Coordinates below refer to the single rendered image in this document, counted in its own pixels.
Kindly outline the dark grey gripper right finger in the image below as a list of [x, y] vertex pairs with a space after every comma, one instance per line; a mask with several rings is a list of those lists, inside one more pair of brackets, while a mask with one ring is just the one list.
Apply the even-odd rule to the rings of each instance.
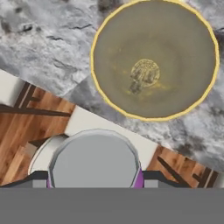
[[190, 188], [187, 183], [169, 180], [161, 171], [143, 171], [143, 180], [145, 188]]

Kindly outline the purple soda can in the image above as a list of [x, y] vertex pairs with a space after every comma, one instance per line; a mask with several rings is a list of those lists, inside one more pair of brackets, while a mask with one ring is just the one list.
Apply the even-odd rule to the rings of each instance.
[[54, 188], [142, 188], [144, 175], [130, 140], [112, 130], [90, 129], [66, 139], [48, 168]]

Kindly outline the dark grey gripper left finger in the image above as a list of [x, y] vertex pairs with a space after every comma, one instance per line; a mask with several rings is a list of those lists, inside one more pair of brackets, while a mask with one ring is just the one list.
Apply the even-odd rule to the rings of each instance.
[[47, 181], [47, 171], [35, 171], [22, 180], [15, 181], [7, 185], [1, 185], [1, 188], [47, 188]]

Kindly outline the olive bowl with yellow rim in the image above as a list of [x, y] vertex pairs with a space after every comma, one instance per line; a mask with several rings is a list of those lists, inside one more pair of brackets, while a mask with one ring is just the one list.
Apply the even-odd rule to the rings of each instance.
[[103, 100], [127, 117], [168, 121], [189, 113], [220, 66], [211, 25], [179, 0], [137, 0], [105, 18], [90, 52]]

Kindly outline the white stool with dark legs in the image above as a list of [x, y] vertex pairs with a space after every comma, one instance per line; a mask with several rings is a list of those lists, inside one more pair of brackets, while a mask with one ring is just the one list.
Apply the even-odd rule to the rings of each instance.
[[162, 157], [158, 157], [157, 161], [177, 183], [184, 187], [213, 188], [222, 185], [222, 176], [217, 171], [196, 163], [187, 157], [179, 166], [170, 165]]
[[0, 69], [0, 113], [37, 116], [64, 116], [70, 114], [56, 110], [29, 108], [29, 102], [40, 102], [34, 97], [36, 87]]
[[158, 144], [152, 142], [150, 139], [127, 130], [84, 108], [76, 106], [67, 123], [65, 134], [72, 136], [80, 131], [93, 129], [113, 130], [127, 137], [136, 147], [143, 170], [146, 170], [149, 166], [156, 148], [158, 147]]

